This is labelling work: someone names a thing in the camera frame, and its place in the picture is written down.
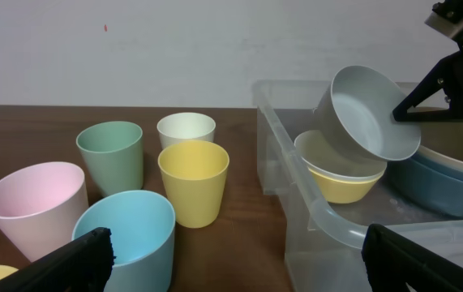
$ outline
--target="green cup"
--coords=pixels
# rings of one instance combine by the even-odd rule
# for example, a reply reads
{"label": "green cup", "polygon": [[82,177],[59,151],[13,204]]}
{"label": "green cup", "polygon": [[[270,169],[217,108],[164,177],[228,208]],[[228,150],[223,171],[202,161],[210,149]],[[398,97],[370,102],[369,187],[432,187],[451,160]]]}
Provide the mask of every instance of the green cup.
{"label": "green cup", "polygon": [[105,197],[143,186],[143,130],[132,122],[103,122],[76,137],[88,171]]}

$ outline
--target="light blue cup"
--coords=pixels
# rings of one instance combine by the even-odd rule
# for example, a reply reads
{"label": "light blue cup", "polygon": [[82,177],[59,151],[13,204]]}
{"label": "light blue cup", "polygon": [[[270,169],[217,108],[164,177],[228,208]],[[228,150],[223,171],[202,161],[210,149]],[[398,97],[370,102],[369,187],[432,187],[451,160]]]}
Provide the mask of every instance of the light blue cup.
{"label": "light blue cup", "polygon": [[167,291],[174,261],[175,211],[152,191],[124,191],[89,208],[72,239],[97,227],[110,228],[114,266],[105,292]]}

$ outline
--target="stacked bowls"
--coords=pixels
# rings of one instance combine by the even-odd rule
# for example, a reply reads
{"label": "stacked bowls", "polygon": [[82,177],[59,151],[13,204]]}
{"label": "stacked bowls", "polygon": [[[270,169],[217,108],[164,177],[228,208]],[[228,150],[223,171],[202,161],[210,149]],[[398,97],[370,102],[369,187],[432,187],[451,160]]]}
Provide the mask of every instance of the stacked bowls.
{"label": "stacked bowls", "polygon": [[420,128],[398,123],[392,110],[404,100],[399,87],[371,68],[337,72],[315,114],[319,130],[294,141],[324,198],[346,204],[362,199],[383,176],[387,161],[411,157]]}
{"label": "stacked bowls", "polygon": [[463,217],[463,123],[421,128],[422,145],[408,161],[390,165],[390,181],[424,208]]}

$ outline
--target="gray bowl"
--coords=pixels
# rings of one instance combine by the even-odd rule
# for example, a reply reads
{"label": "gray bowl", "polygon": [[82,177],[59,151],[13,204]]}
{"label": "gray bowl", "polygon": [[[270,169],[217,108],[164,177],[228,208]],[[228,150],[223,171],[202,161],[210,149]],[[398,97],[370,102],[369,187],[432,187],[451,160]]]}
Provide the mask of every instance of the gray bowl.
{"label": "gray bowl", "polygon": [[386,76],[368,67],[337,72],[315,114],[327,141],[343,156],[401,161],[420,145],[420,127],[395,122],[392,111],[405,98]]}

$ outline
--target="clear plastic bin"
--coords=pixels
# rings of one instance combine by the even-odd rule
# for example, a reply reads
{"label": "clear plastic bin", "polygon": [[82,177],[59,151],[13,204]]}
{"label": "clear plastic bin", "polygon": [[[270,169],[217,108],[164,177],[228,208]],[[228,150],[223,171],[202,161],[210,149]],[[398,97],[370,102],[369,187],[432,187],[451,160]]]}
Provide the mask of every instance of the clear plastic bin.
{"label": "clear plastic bin", "polygon": [[[415,206],[385,178],[362,200],[329,204],[293,145],[319,127],[314,108],[329,82],[260,81],[257,168],[265,195],[278,195],[287,217],[285,264],[297,292],[371,291],[361,248],[380,223],[463,267],[463,220]],[[409,92],[415,84],[400,84]]]}

